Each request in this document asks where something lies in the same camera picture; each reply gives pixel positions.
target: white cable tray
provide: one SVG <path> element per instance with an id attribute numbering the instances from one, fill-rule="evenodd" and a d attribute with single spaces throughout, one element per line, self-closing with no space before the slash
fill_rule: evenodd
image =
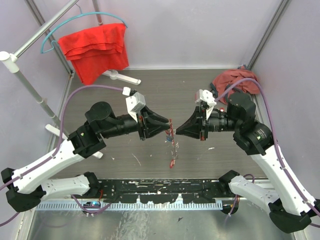
<path id="1" fill-rule="evenodd" d="M 106 206 L 107 203 L 102 202 L 101 207 Z M 182 201 L 174 203 L 112 203 L 106 211 L 176 211 L 176 210 L 222 210 L 223 205 L 221 200 L 216 200 L 215 203 L 189 203 L 183 204 Z M 61 201 L 44 201 L 40 203 L 36 211 L 79 211 L 80 207 L 73 200 Z"/>

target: blue clothes hanger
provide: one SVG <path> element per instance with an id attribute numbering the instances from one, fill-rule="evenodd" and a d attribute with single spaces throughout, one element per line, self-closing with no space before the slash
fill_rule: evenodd
<path id="1" fill-rule="evenodd" d="M 123 24 L 125 25 L 125 27 L 128 28 L 128 25 L 126 24 L 126 22 L 125 22 L 122 18 L 120 18 L 120 17 L 118 17 L 118 16 L 116 16 L 116 15 L 113 15 L 113 14 L 108 13 L 108 12 L 103 12 L 103 11 L 91 11 L 91 12 L 87 12 L 87 13 L 82 13 L 81 7 L 80 7 L 79 5 L 77 5 L 77 6 L 80 8 L 80 14 L 79 14 L 79 15 L 73 16 L 73 17 L 65 20 L 64 22 L 60 23 L 58 26 L 56 26 L 56 27 L 44 38 L 44 40 L 42 41 L 42 45 L 41 45 L 41 53 L 42 53 L 42 54 L 45 54 L 45 53 L 50 52 L 51 50 L 53 50 L 53 49 L 55 48 L 54 44 L 56 44 L 57 46 L 59 46 L 59 44 L 57 43 L 57 41 L 52 41 L 52 42 L 51 42 L 52 48 L 50 48 L 49 50 L 44 51 L 44 46 L 45 46 L 46 41 L 49 39 L 49 37 L 50 37 L 58 28 L 60 28 L 61 26 L 65 25 L 66 23 L 68 23 L 68 22 L 70 22 L 70 21 L 72 21 L 72 20 L 74 20 L 74 19 L 78 19 L 78 18 L 81 18 L 81 17 L 83 17 L 83 16 L 93 15 L 93 14 L 107 15 L 107 16 L 110 16 L 110 17 L 114 17 L 114 18 L 116 18 L 116 19 L 119 19 L 121 22 L 123 22 Z"/>

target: blue object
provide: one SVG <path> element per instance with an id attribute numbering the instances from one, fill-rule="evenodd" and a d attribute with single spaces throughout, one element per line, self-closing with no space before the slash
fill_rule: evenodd
<path id="1" fill-rule="evenodd" d="M 120 17 L 118 17 L 118 16 L 116 16 L 116 15 L 113 15 L 113 14 L 111 14 L 111 13 L 108 13 L 108 12 L 103 12 L 103 11 L 91 11 L 91 12 L 87 12 L 87 13 L 81 13 L 81 14 L 79 14 L 79 15 L 77 15 L 77 16 L 73 16 L 73 17 L 65 20 L 64 22 L 62 22 L 62 23 L 60 23 L 58 26 L 56 26 L 51 32 L 49 32 L 49 34 L 48 34 L 48 35 L 44 38 L 44 40 L 42 41 L 41 53 L 42 53 L 42 54 L 45 54 L 45 53 L 50 52 L 51 50 L 53 50 L 53 49 L 55 48 L 55 46 L 53 45 L 53 43 L 56 43 L 56 44 L 58 45 L 58 43 L 57 43 L 56 41 L 52 41 L 52 42 L 51 42 L 52 48 L 50 48 L 49 50 L 44 51 L 44 46 L 45 46 L 46 41 L 49 39 L 49 37 L 50 37 L 58 28 L 60 28 L 61 26 L 65 25 L 66 23 L 68 23 L 68 22 L 70 22 L 70 21 L 72 21 L 72 20 L 74 20 L 74 19 L 81 18 L 81 17 L 87 16 L 87 15 L 93 15 L 93 14 L 100 14 L 100 15 L 107 15 L 107 16 L 110 16 L 110 17 L 114 17 L 114 18 L 116 18 L 116 19 L 119 19 L 121 22 L 123 22 L 123 24 L 128 28 L 128 25 L 126 24 L 126 22 L 125 22 L 122 18 L 120 18 Z"/>
<path id="2" fill-rule="evenodd" d="M 168 142 L 172 142 L 173 138 L 172 138 L 172 136 L 168 135 L 168 136 L 166 136 L 166 140 L 167 140 Z"/>

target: red towel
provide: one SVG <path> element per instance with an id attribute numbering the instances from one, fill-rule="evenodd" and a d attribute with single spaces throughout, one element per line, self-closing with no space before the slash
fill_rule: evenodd
<path id="1" fill-rule="evenodd" d="M 83 84 L 90 85 L 107 70 L 129 66 L 125 31 L 123 23 L 105 24 L 63 36 L 58 43 Z"/>
<path id="2" fill-rule="evenodd" d="M 255 79 L 258 82 L 257 76 L 249 70 L 245 69 L 230 69 L 221 74 L 219 74 L 214 80 L 213 85 L 211 84 L 212 89 L 217 93 L 216 95 L 220 96 L 230 85 L 234 84 L 238 80 L 244 78 Z M 259 94 L 259 88 L 251 81 L 244 81 L 237 85 L 234 89 L 229 91 L 226 98 L 221 98 L 220 101 L 224 104 L 227 104 L 226 99 L 229 99 L 229 96 L 235 91 L 250 93 L 250 94 Z"/>

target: white bracket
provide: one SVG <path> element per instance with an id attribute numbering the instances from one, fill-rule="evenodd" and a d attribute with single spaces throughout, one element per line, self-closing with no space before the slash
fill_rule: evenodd
<path id="1" fill-rule="evenodd" d="M 19 72 L 19 67 L 15 62 L 17 61 L 17 57 L 6 51 L 0 51 L 0 61 L 6 66 L 6 68 L 13 74 Z"/>
<path id="2" fill-rule="evenodd" d="M 71 178 L 48 179 L 41 184 L 46 194 L 41 201 L 65 198 L 70 195 L 83 195 L 89 191 L 89 181 L 86 176 L 79 175 Z"/>
<path id="3" fill-rule="evenodd" d="M 267 190 L 258 186 L 243 176 L 235 176 L 229 182 L 229 188 L 234 194 L 240 195 L 255 205 L 262 208 L 267 213 L 270 212 L 269 203 L 274 203 L 279 199 L 275 190 Z"/>
<path id="4" fill-rule="evenodd" d="M 207 104 L 205 111 L 206 120 L 208 120 L 212 111 L 214 110 L 215 105 L 217 105 L 212 92 L 199 89 L 199 91 L 195 93 L 195 103 L 200 106 L 202 102 L 205 102 Z"/>
<path id="5" fill-rule="evenodd" d="M 136 79 L 130 76 L 125 76 L 122 74 L 119 74 L 116 70 L 108 70 L 102 73 L 102 75 L 110 77 L 112 80 L 121 80 L 130 84 L 139 85 L 141 83 L 140 79 Z"/>
<path id="6" fill-rule="evenodd" d="M 59 135 L 60 135 L 60 130 L 50 124 L 45 125 L 45 129 L 47 129 L 50 133 L 52 133 L 53 135 L 55 135 L 57 137 L 59 137 Z M 64 133 L 62 133 L 62 139 L 64 139 L 64 140 L 67 139 L 67 136 Z M 100 151 L 97 151 L 96 153 L 93 154 L 93 156 L 97 159 L 101 159 L 103 155 L 104 154 Z"/>
<path id="7" fill-rule="evenodd" d="M 146 106 L 145 96 L 136 92 L 125 99 L 128 114 L 138 122 L 137 114 Z"/>

